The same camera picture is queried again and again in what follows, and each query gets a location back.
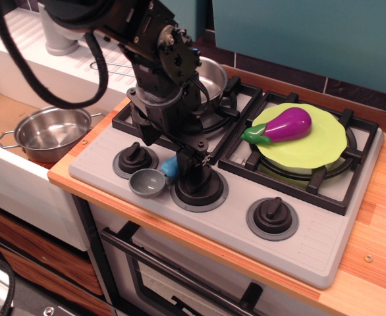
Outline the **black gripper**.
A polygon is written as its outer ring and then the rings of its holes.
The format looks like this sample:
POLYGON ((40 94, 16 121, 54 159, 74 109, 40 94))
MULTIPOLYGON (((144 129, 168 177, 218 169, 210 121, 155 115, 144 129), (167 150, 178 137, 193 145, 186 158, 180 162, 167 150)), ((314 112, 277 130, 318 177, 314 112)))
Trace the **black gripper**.
POLYGON ((132 108, 132 123, 146 145, 162 135, 178 146, 177 163, 187 194, 198 193, 210 181, 211 166, 206 161, 208 140, 200 119, 188 108, 191 97, 182 90, 161 99, 141 89, 127 91, 132 108))

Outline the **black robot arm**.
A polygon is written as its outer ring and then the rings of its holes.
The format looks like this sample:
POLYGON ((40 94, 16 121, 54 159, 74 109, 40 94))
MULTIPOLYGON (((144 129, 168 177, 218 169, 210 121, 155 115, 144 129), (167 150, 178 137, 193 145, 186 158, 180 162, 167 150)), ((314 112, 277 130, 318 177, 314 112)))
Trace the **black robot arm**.
POLYGON ((181 189, 199 192, 211 170, 199 116, 208 93, 198 78, 200 52, 160 1, 44 1, 59 26, 85 34, 98 31, 115 40, 131 62, 136 88, 129 93, 132 123, 146 145, 160 135, 179 146, 181 189))

